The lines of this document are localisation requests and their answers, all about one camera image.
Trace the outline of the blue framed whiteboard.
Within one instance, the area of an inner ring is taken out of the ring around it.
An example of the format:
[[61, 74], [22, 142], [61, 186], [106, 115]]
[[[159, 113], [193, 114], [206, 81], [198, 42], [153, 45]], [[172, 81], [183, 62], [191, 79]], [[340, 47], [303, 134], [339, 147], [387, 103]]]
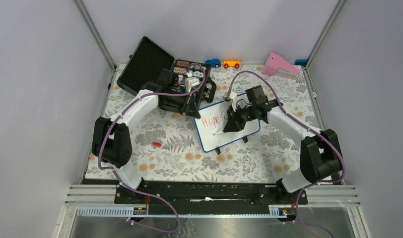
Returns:
[[223, 147], [260, 131], [260, 122], [249, 121], [240, 132], [228, 132], [213, 136], [217, 131], [222, 131], [228, 121], [227, 110], [230, 102], [220, 101], [199, 110], [200, 119], [194, 118], [201, 147], [204, 152], [214, 151], [216, 147]]

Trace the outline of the white marker pen body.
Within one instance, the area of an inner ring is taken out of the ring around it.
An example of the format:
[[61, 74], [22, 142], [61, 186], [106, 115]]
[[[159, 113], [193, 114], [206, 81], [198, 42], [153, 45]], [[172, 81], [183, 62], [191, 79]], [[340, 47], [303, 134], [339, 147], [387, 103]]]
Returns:
[[218, 135], [218, 134], [222, 134], [223, 133], [223, 130], [222, 131], [217, 131], [217, 132], [214, 132], [212, 135], [213, 136], [216, 136], [216, 135]]

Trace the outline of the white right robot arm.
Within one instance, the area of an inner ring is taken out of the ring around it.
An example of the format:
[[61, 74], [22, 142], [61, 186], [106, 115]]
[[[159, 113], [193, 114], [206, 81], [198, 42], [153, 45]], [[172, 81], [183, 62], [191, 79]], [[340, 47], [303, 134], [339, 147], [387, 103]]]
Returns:
[[334, 131], [309, 127], [287, 112], [278, 99], [269, 100], [261, 86], [246, 90], [246, 96], [249, 103], [243, 107], [239, 106], [235, 92], [228, 92], [225, 96], [231, 105], [223, 132], [240, 132], [248, 122], [262, 120], [279, 129], [300, 147], [299, 168], [276, 183], [278, 202], [288, 204], [295, 198], [296, 191], [342, 170]]

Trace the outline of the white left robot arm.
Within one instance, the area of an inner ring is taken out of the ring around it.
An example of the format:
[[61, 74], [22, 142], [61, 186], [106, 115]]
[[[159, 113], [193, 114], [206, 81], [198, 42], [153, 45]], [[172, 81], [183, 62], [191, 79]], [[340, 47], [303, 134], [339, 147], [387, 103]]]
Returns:
[[199, 68], [202, 78], [187, 68], [183, 80], [173, 71], [163, 69], [155, 80], [143, 84], [127, 106], [95, 122], [91, 152], [98, 158], [98, 167], [113, 171], [120, 185], [127, 188], [126, 198], [134, 204], [144, 200], [145, 191], [139, 187], [143, 179], [130, 161], [133, 152], [130, 131], [156, 108], [198, 118], [200, 100], [209, 83], [204, 67]]

